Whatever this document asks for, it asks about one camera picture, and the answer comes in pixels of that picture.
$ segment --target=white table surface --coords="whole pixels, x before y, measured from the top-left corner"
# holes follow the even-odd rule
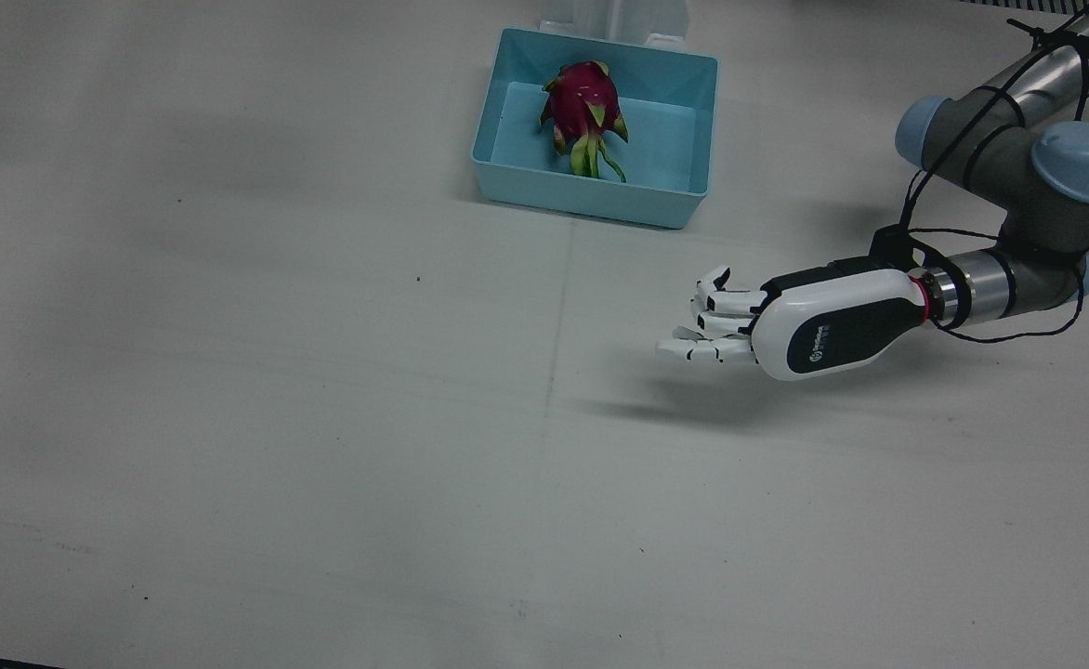
[[[664,231],[481,198],[537,1],[0,3],[0,656],[1089,668],[1089,300],[803,384],[652,355],[715,264],[862,254],[906,107],[1060,19],[690,4],[712,190]]]

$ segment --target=logo on robotic hand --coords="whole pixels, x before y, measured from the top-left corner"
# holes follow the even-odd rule
[[[825,342],[830,338],[830,325],[817,326],[817,334],[813,338],[813,348],[808,352],[809,362],[821,362],[825,356]]]

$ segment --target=blue tray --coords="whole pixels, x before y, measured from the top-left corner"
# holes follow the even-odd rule
[[[553,150],[552,122],[540,125],[541,86],[583,60],[601,60],[615,80],[631,142],[604,138],[626,183],[605,165],[600,179],[574,177]],[[502,203],[685,228],[710,190],[718,83],[709,56],[506,28],[474,136],[479,187]]]

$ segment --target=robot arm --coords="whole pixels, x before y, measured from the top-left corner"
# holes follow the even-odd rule
[[[1089,16],[1059,31],[959,100],[923,98],[896,131],[906,160],[1003,207],[987,250],[918,266],[906,224],[876,233],[869,255],[727,291],[729,269],[702,278],[698,329],[658,344],[689,361],[757,362],[796,380],[874,361],[928,320],[943,329],[1048,309],[1089,291],[1089,123],[1029,130],[1089,85]]]

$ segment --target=dragon fruit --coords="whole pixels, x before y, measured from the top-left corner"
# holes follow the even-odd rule
[[[566,145],[573,141],[570,149],[573,173],[597,178],[598,154],[601,154],[625,183],[623,169],[607,155],[607,142],[603,141],[603,132],[608,130],[622,136],[623,142],[628,141],[610,68],[598,60],[563,65],[556,77],[544,85],[544,90],[548,90],[548,101],[541,111],[541,126],[553,119],[556,155],[565,155]]]

